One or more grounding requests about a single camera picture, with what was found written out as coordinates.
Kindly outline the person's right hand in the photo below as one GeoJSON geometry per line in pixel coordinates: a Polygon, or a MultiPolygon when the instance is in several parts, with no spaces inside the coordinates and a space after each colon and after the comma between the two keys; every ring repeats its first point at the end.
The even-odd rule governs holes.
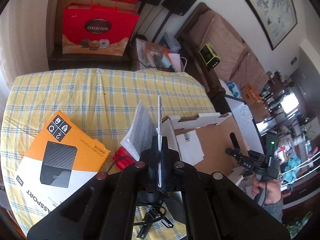
{"type": "Polygon", "coordinates": [[[280,183],[278,180],[273,179],[271,181],[259,181],[256,177],[253,177],[253,185],[251,194],[255,197],[259,192],[260,189],[266,190],[266,199],[265,204],[276,204],[281,200],[281,190],[280,190],[280,183]]]}

